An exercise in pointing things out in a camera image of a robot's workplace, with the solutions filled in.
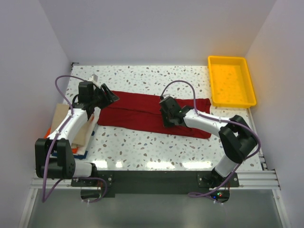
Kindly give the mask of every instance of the table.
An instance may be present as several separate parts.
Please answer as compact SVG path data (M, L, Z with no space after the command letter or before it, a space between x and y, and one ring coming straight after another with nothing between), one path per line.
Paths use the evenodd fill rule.
M100 84L111 90L160 95L165 86L174 80L190 82L197 98L211 99L209 72L206 66L73 66L72 75L88 79L98 76ZM70 79L66 96L71 101L78 94L77 79ZM165 94L175 98L191 99L188 85L175 83ZM233 117L242 116L250 125L247 109L211 106L210 113ZM224 151L220 139L165 135L135 131L120 127L99 126L88 147L85 161L93 162L99 170L212 170ZM239 171L262 170L258 154L246 160Z

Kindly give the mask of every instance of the dark red towel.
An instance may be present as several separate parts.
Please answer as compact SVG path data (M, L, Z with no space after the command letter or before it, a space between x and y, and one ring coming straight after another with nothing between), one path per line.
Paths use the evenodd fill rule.
M210 133L182 126L165 128L162 122L162 114L159 105L160 97L146 94L133 94L113 91L120 99L100 112L98 124L103 126L124 127L133 130L174 134L207 139ZM176 99L181 107L189 105L193 107L193 100ZM210 113L210 100L197 99L197 108Z

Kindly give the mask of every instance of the gray floor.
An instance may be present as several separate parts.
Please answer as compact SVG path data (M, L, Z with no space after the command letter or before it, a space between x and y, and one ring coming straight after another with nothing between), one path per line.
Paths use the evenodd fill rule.
M221 206L184 195L117 195L87 205L80 190L39 192L29 228L280 228L270 190L235 190Z

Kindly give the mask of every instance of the terrazzo tabletop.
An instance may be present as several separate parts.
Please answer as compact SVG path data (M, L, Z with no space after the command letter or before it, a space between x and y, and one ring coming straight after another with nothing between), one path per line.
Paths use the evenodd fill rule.
M98 83L106 83L110 90L159 96L174 80L190 82L197 98L209 98L209 72L206 66L75 66L72 75L88 79L98 76ZM78 94L79 80L70 79L66 96ZM192 90L183 83L172 84L165 94L180 99L192 99ZM249 124L246 109L210 108L210 113L221 117L242 116ZM88 156L99 170L212 170L224 155L220 139L209 139L135 131L120 127L99 126ZM246 160L240 171L262 170L258 154Z

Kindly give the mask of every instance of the yellow plastic tray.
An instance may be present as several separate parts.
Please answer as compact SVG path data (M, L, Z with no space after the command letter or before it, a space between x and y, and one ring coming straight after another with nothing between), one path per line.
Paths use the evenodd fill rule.
M209 56L208 68L214 106L249 108L257 104L245 58Z

